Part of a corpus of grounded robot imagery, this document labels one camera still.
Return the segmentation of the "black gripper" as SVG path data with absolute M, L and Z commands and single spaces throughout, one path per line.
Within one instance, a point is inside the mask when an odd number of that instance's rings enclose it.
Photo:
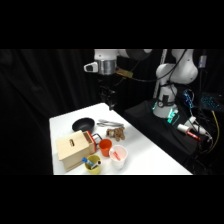
M 114 110 L 116 107 L 115 94 L 116 94 L 116 91 L 107 86 L 100 87 L 101 99 L 104 103 L 108 103 L 109 110 Z

